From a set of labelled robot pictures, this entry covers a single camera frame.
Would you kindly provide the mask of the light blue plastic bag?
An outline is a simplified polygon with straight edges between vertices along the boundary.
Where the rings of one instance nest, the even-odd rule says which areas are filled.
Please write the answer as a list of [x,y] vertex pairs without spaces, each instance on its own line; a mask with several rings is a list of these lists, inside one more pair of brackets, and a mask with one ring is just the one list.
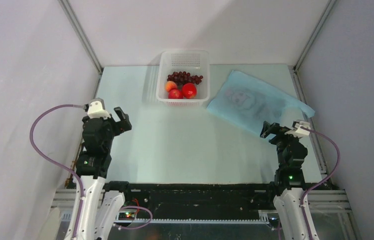
[[257,135],[265,121],[281,123],[287,109],[300,110],[309,118],[315,115],[315,111],[304,102],[237,70],[231,71],[207,106],[209,113]]

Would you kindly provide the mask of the red fake grape bunch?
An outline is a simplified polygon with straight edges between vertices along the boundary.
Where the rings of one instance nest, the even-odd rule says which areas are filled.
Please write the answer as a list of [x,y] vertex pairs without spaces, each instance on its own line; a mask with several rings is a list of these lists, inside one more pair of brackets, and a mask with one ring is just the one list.
[[183,86],[187,83],[193,83],[199,85],[204,79],[203,75],[192,75],[186,71],[174,71],[172,74],[167,76],[167,81],[174,81],[178,86]]

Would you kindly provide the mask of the large red fake apple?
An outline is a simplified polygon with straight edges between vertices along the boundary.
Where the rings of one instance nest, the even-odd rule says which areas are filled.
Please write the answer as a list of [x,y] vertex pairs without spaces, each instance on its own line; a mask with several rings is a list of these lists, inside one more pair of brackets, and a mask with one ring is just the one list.
[[186,99],[193,99],[197,95],[196,85],[193,83],[186,83],[182,89],[183,97]]

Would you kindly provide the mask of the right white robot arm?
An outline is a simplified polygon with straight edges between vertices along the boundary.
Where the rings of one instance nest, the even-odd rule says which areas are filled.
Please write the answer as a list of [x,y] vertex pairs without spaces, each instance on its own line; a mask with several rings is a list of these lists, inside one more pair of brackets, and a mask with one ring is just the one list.
[[269,143],[276,146],[278,169],[270,183],[273,190],[266,194],[265,201],[268,207],[277,210],[287,240],[319,239],[302,170],[308,149],[300,139],[309,135],[309,126],[308,122],[301,120],[294,121],[292,127],[265,121],[260,133],[261,138],[273,135]]

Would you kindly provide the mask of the orange fake peach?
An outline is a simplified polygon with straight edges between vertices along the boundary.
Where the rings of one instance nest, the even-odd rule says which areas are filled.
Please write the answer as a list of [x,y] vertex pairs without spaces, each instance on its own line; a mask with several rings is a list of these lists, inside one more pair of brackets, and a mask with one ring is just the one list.
[[172,90],[177,90],[178,85],[174,81],[167,81],[165,85],[165,90],[169,93]]

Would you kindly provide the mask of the small red fake apple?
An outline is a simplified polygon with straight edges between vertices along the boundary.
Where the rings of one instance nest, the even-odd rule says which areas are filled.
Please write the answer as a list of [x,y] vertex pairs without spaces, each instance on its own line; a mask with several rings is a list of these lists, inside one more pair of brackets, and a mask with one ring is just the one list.
[[183,93],[179,89],[172,89],[168,93],[168,98],[177,100],[177,99],[184,99]]

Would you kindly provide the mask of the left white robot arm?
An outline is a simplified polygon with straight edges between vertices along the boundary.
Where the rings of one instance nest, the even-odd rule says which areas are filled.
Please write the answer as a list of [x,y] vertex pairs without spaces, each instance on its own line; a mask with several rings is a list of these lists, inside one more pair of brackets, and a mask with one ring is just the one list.
[[82,120],[85,150],[76,163],[80,182],[76,185],[72,218],[64,237],[66,240],[107,239],[113,227],[113,218],[120,208],[127,208],[133,202],[132,193],[125,189],[102,192],[112,160],[113,139],[132,129],[129,116],[120,107],[115,107],[114,111],[119,121],[115,121],[108,111],[90,106]]

